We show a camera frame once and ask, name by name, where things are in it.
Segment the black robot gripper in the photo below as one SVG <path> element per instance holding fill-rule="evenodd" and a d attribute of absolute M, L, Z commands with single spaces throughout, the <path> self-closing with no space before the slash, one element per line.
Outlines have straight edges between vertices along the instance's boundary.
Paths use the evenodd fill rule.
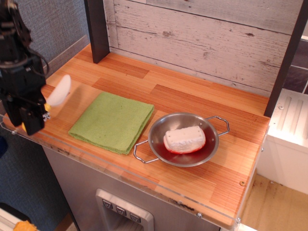
<path fill-rule="evenodd" d="M 11 123 L 17 127 L 22 124 L 27 135 L 33 135 L 45 127 L 40 107 L 28 108 L 22 98 L 38 94 L 44 98 L 41 88 L 46 79 L 39 56 L 31 56 L 19 63 L 0 65 L 0 99 Z"/>

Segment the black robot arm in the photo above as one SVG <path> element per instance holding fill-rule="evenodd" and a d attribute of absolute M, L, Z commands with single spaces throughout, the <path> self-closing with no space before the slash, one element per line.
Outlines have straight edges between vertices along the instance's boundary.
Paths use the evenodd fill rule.
<path fill-rule="evenodd" d="M 13 0 L 0 2 L 0 99 L 11 123 L 28 135 L 45 127 L 49 112 L 41 88 L 49 69 L 44 57 L 30 48 L 30 30 Z"/>

